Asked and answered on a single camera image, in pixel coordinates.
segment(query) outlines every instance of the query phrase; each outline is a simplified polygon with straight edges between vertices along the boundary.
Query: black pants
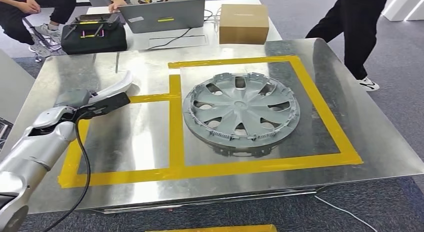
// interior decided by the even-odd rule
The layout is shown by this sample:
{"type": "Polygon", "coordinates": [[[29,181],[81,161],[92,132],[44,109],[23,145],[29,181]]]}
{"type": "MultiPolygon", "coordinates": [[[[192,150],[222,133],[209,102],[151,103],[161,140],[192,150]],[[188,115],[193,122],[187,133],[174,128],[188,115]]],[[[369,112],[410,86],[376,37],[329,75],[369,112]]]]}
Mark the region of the black pants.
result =
{"type": "MultiPolygon", "coordinates": [[[[65,24],[74,12],[76,0],[35,0],[41,7],[54,7],[50,16],[51,21],[65,24]]],[[[0,2],[0,26],[10,38],[21,43],[33,45],[34,41],[30,32],[24,25],[22,18],[28,16],[18,8],[0,2]]]]}
{"type": "Polygon", "coordinates": [[[306,38],[327,43],[344,32],[344,64],[357,80],[367,76],[364,63],[376,46],[377,20],[387,0],[337,0],[306,38]]]}

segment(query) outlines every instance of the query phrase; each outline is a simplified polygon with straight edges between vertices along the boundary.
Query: yellow tape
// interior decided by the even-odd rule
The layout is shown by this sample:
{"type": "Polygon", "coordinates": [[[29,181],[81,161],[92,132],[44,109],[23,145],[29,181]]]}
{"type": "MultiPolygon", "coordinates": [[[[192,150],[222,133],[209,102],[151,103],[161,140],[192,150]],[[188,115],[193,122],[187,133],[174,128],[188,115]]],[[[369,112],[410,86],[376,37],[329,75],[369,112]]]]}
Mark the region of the yellow tape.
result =
{"type": "MultiPolygon", "coordinates": [[[[100,186],[146,181],[181,180],[361,164],[362,160],[360,156],[356,153],[353,145],[343,132],[341,126],[332,114],[330,108],[327,106],[324,98],[320,94],[314,81],[309,76],[299,57],[294,55],[285,55],[258,58],[203,60],[176,62],[169,63],[168,65],[170,68],[177,69],[180,67],[191,66],[273,62],[290,62],[297,77],[303,85],[306,94],[315,106],[315,109],[337,145],[340,153],[185,166],[181,81],[180,75],[175,74],[169,76],[169,93],[133,96],[130,98],[131,103],[169,101],[169,168],[93,173],[91,175],[90,185],[100,186]]],[[[79,127],[81,137],[85,139],[88,132],[89,122],[81,121],[79,127]]],[[[59,184],[62,188],[84,186],[87,176],[85,174],[77,174],[80,159],[81,150],[76,141],[74,141],[69,146],[62,171],[58,177],[59,184]]]]}
{"type": "Polygon", "coordinates": [[[163,94],[152,94],[152,95],[139,95],[129,97],[129,102],[131,104],[137,103],[147,103],[147,102],[159,102],[159,101],[169,101],[172,98],[179,97],[179,95],[163,93],[163,94]]]}
{"type": "Polygon", "coordinates": [[[230,58],[230,59],[172,62],[172,63],[168,63],[168,68],[179,69],[181,67],[222,66],[222,65],[284,62],[284,61],[289,61],[291,57],[292,57],[291,55],[283,55],[283,56],[254,57],[254,58],[230,58]]]}
{"type": "Polygon", "coordinates": [[[211,227],[211,228],[189,228],[189,229],[147,231],[147,232],[277,232],[277,228],[273,224],[264,224],[264,225],[227,226],[227,227],[211,227]]]}
{"type": "Polygon", "coordinates": [[[180,75],[169,76],[169,167],[184,167],[183,104],[180,75]]]}
{"type": "Polygon", "coordinates": [[[358,156],[354,146],[351,144],[348,137],[343,132],[342,127],[327,106],[326,101],[303,66],[301,59],[297,56],[293,56],[290,58],[290,63],[338,149],[343,152],[345,157],[350,157],[354,164],[361,164],[361,158],[358,156]]]}

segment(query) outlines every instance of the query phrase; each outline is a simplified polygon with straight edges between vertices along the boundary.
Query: black cable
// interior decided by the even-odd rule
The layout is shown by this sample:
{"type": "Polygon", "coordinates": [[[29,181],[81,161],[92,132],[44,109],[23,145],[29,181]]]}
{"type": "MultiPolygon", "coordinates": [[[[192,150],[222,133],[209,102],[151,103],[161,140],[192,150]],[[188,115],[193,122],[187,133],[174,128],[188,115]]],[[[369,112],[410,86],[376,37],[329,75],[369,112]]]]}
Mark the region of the black cable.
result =
{"type": "Polygon", "coordinates": [[[82,150],[82,154],[84,155],[84,160],[85,160],[85,163],[87,165],[87,179],[85,181],[84,190],[82,191],[82,194],[79,197],[79,199],[76,201],[76,203],[70,208],[70,210],[68,210],[68,212],[66,212],[60,219],[58,219],[56,222],[54,222],[48,228],[46,228],[45,230],[43,230],[43,232],[50,231],[55,226],[57,226],[58,224],[60,224],[64,219],[66,219],[66,217],[68,217],[80,205],[81,201],[83,201],[84,197],[87,194],[87,190],[89,189],[92,170],[90,168],[89,156],[87,155],[86,148],[84,147],[83,142],[81,141],[80,130],[78,129],[78,123],[80,122],[81,118],[83,118],[88,113],[92,113],[92,111],[87,111],[87,112],[83,113],[82,115],[80,115],[76,119],[76,122],[75,122],[76,140],[78,141],[78,145],[79,145],[79,147],[82,150]]]}
{"type": "Polygon", "coordinates": [[[207,12],[209,12],[210,13],[210,15],[203,21],[203,22],[205,22],[205,21],[208,21],[212,16],[214,16],[214,12],[212,12],[212,11],[210,11],[210,10],[207,10],[207,9],[205,9],[204,11],[207,11],[207,12]]]}
{"type": "MultiPolygon", "coordinates": [[[[209,12],[209,13],[210,13],[210,15],[209,15],[209,16],[208,16],[205,20],[203,20],[203,22],[206,22],[206,21],[208,21],[208,20],[209,20],[209,18],[211,18],[212,16],[214,16],[214,13],[213,13],[212,11],[210,11],[210,10],[207,10],[207,9],[205,9],[204,11],[207,11],[207,12],[209,12]]],[[[150,48],[148,48],[148,49],[146,49],[146,50],[152,50],[152,49],[154,49],[154,48],[167,46],[167,45],[171,44],[173,41],[176,41],[176,40],[178,40],[179,38],[182,38],[182,37],[184,37],[185,35],[187,35],[187,33],[188,33],[191,29],[193,29],[193,28],[189,28],[189,29],[188,29],[185,33],[183,33],[181,36],[178,36],[178,37],[176,37],[176,38],[174,38],[174,39],[171,39],[168,43],[161,44],[161,45],[156,45],[156,46],[150,47],[150,48]]]]}
{"type": "Polygon", "coordinates": [[[156,46],[153,46],[153,47],[148,48],[147,50],[152,50],[152,49],[154,49],[154,48],[158,48],[158,47],[162,47],[162,46],[167,46],[167,45],[169,45],[171,42],[173,42],[173,41],[175,41],[175,40],[178,40],[179,38],[181,38],[181,37],[183,37],[183,36],[187,35],[187,33],[188,33],[191,29],[193,29],[193,28],[189,28],[189,29],[188,29],[185,33],[183,33],[181,36],[176,37],[176,38],[174,38],[174,39],[171,39],[168,43],[161,44],[161,45],[156,45],[156,46]]]}

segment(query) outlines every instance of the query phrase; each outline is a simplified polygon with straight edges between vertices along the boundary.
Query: laptop lid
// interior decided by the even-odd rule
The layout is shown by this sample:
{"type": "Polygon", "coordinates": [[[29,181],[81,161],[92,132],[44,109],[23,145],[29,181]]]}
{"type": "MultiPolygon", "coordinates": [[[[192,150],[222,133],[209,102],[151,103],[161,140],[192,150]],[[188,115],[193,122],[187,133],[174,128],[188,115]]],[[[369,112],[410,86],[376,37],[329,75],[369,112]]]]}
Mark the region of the laptop lid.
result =
{"type": "Polygon", "coordinates": [[[202,27],[205,0],[176,0],[119,7],[134,34],[202,27]]]}

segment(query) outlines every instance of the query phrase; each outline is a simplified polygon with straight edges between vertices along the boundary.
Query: white sneaker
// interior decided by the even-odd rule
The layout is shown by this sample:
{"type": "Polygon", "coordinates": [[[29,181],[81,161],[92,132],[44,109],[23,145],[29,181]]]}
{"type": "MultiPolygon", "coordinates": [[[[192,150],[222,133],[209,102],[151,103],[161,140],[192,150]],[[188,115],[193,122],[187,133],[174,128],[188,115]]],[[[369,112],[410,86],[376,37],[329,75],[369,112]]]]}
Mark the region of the white sneaker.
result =
{"type": "Polygon", "coordinates": [[[40,43],[40,39],[35,34],[31,34],[31,36],[34,40],[34,44],[30,45],[29,48],[33,52],[37,53],[37,55],[44,58],[47,58],[52,55],[52,53],[50,53],[50,50],[48,50],[44,45],[40,43]]]}
{"type": "Polygon", "coordinates": [[[40,26],[35,26],[34,28],[35,28],[35,30],[36,30],[38,33],[40,33],[40,34],[42,34],[42,35],[44,35],[44,36],[49,36],[49,37],[51,37],[51,38],[53,39],[53,41],[54,41],[54,42],[56,42],[56,43],[58,43],[58,44],[60,44],[60,43],[61,43],[61,40],[62,40],[62,32],[61,32],[59,29],[57,29],[57,30],[50,30],[50,29],[49,29],[49,25],[47,25],[47,24],[45,24],[45,23],[43,23],[43,24],[42,24],[42,25],[40,25],[40,26]]]}
{"type": "Polygon", "coordinates": [[[364,79],[358,79],[357,81],[361,87],[368,92],[380,89],[380,86],[372,82],[368,77],[365,77],[364,79]]]}

